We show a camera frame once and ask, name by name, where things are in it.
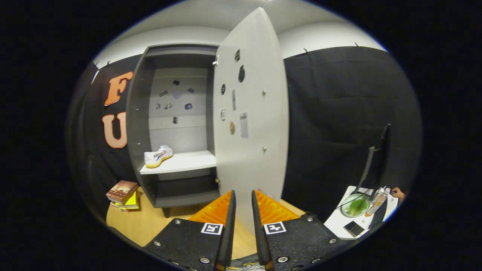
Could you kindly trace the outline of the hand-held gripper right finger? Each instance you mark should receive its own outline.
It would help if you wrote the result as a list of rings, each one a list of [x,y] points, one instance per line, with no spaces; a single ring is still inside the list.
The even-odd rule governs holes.
[[[258,260],[265,270],[307,270],[339,245],[339,238],[317,216],[297,215],[258,190],[251,196]]]

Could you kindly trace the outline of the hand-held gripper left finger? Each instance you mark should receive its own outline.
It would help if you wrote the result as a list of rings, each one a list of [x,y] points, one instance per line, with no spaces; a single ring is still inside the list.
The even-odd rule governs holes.
[[[191,218],[174,218],[144,248],[184,271],[224,271],[231,264],[235,216],[230,190]]]

